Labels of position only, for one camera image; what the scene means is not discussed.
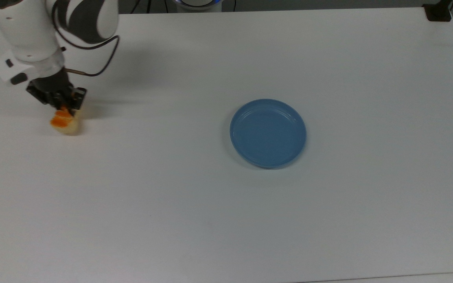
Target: floor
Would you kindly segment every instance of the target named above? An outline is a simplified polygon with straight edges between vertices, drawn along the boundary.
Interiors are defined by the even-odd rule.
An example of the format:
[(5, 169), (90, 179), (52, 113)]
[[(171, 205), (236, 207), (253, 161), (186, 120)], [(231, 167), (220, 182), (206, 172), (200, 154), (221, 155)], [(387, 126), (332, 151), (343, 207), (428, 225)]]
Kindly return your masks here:
[[(151, 1), (150, 13), (166, 13), (166, 2), (169, 13), (176, 13), (172, 0), (140, 0), (134, 13), (146, 13)], [(223, 11), (233, 11), (236, 0), (225, 0)], [(129, 14), (137, 0), (119, 0), (120, 13)], [(421, 7), (422, 4), (433, 4), (437, 0), (237, 0), (235, 11), (277, 11), (295, 9), (361, 9), (380, 7)]]

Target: black cable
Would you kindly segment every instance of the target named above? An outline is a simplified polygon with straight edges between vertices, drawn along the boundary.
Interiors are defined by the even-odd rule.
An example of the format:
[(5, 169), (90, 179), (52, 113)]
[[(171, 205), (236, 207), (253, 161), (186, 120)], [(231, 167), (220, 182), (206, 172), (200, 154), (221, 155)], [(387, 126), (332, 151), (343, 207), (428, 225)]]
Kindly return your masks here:
[(148, 0), (148, 6), (146, 7), (146, 14), (149, 14), (150, 7), (151, 7), (151, 0)]
[(115, 35), (112, 38), (104, 41), (103, 43), (100, 43), (100, 44), (95, 45), (95, 46), (88, 46), (87, 47), (87, 46), (76, 45), (76, 44), (72, 43), (71, 41), (69, 41), (67, 38), (65, 38), (65, 36), (61, 33), (61, 31), (59, 31), (59, 28), (57, 27), (57, 23), (55, 22), (55, 20), (56, 20), (55, 11), (56, 10), (57, 10), (57, 2), (55, 2), (53, 4), (53, 7), (52, 7), (52, 24), (53, 24), (53, 28), (57, 31), (57, 33), (61, 36), (61, 38), (63, 40), (65, 40), (65, 42), (69, 43), (71, 46), (74, 46), (74, 47), (79, 48), (81, 50), (95, 50), (97, 48), (103, 47), (104, 45), (110, 43), (113, 40), (116, 40), (115, 46), (113, 47), (113, 51), (111, 52), (111, 55), (109, 56), (109, 59), (106, 62), (106, 65), (104, 65), (104, 67), (99, 72), (96, 72), (95, 74), (89, 74), (87, 72), (83, 72), (83, 71), (79, 71), (79, 70), (65, 69), (66, 72), (72, 72), (72, 73), (78, 74), (78, 75), (86, 75), (87, 77), (96, 77), (96, 76), (102, 74), (104, 72), (104, 70), (106, 70), (106, 68), (108, 68), (109, 63), (111, 63), (111, 60), (113, 59), (113, 56), (115, 56), (116, 49), (118, 48), (118, 44), (120, 43), (120, 36)]
[(141, 0), (137, 0), (137, 2), (135, 3), (133, 9), (131, 10), (131, 14), (134, 14), (135, 9), (136, 9), (137, 6), (139, 5), (139, 2), (141, 2)]

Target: blue bowl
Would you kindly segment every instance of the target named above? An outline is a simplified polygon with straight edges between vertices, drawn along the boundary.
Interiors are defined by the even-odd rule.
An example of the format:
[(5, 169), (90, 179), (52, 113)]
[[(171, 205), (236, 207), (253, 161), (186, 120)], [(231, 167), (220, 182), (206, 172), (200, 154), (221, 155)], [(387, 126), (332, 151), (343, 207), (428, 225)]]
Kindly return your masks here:
[(259, 99), (235, 113), (230, 123), (230, 139), (248, 162), (262, 168), (278, 168), (302, 152), (307, 131), (291, 106), (273, 99)]

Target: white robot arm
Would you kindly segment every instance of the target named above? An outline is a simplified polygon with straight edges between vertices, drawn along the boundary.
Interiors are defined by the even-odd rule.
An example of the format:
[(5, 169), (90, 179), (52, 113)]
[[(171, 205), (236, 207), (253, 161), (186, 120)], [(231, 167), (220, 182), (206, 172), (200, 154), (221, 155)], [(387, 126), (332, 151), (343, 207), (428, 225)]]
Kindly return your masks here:
[(86, 90), (74, 88), (64, 69), (55, 23), (85, 43), (106, 43), (118, 25), (117, 0), (0, 0), (0, 30), (11, 50), (0, 57), (0, 77), (8, 85), (28, 82), (43, 104), (66, 107), (74, 115)]

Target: bread slice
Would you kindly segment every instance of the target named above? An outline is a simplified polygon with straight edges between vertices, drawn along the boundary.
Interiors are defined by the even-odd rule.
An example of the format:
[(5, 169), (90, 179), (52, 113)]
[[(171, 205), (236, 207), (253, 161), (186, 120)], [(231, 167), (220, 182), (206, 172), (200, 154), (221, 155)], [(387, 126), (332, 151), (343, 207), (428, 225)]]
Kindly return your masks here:
[(74, 134), (79, 127), (79, 111), (74, 113), (74, 116), (63, 107), (55, 112), (54, 118), (50, 120), (50, 125), (62, 134)]

